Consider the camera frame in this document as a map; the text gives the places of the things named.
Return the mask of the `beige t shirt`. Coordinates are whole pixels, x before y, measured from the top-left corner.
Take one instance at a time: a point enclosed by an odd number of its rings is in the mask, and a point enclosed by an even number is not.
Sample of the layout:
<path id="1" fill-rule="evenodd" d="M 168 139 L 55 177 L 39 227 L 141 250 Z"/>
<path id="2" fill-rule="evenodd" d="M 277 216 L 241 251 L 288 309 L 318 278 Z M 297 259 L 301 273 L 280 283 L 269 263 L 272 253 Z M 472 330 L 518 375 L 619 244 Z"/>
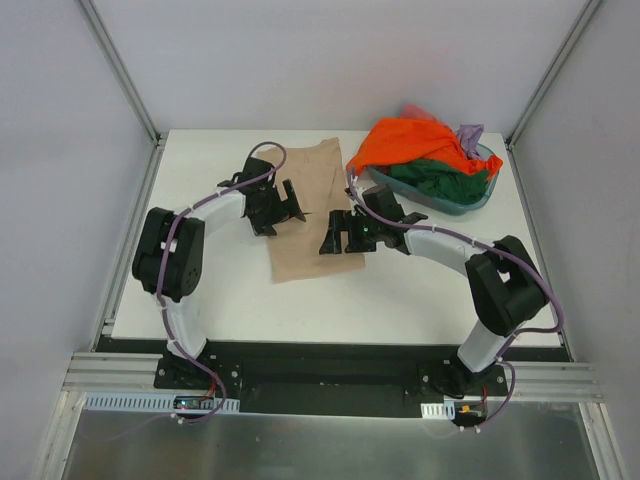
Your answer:
<path id="1" fill-rule="evenodd" d="M 276 174 L 276 185 L 283 192 L 283 182 L 292 182 L 305 219 L 276 225 L 277 235 L 267 240 L 272 280 L 283 283 L 363 269 L 366 262 L 362 254 L 319 253 L 330 212 L 351 208 L 339 139 L 325 139 L 306 148 L 288 147 L 286 151 L 287 160 Z"/>

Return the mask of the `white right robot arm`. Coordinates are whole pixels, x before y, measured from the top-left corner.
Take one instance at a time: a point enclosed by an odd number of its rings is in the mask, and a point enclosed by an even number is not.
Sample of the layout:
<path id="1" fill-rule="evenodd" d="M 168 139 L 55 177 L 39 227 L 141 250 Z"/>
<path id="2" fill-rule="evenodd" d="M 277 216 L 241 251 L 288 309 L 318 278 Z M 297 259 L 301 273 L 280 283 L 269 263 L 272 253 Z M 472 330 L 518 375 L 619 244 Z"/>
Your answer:
<path id="1" fill-rule="evenodd" d="M 431 388 L 462 398 L 481 388 L 523 324 L 549 303 L 522 242 L 505 236 L 489 246 L 439 228 L 419 212 L 405 213 L 387 186 L 366 190 L 351 210 L 329 213 L 321 255 L 370 253 L 377 245 L 423 257 L 461 275 L 468 283 L 477 321 L 449 362 L 430 375 Z"/>

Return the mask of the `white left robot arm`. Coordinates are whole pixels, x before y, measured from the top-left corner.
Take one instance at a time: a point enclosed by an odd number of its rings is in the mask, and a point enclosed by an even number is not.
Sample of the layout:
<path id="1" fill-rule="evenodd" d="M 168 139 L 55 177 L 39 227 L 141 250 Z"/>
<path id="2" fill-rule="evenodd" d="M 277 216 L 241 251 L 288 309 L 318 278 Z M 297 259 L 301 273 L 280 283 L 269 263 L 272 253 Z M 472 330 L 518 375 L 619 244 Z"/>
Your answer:
<path id="1" fill-rule="evenodd" d="M 305 221 L 293 182 L 276 185 L 274 166 L 255 156 L 241 171 L 218 184 L 209 196 L 180 211 L 154 207 L 146 214 L 132 263 L 132 275 L 157 305 L 170 355 L 181 360 L 176 375 L 188 388 L 211 379 L 220 384 L 210 363 L 201 358 L 207 337 L 198 319 L 195 292 L 203 274 L 205 241 L 225 225 L 250 222 L 256 236 L 273 237 L 275 226 Z"/>

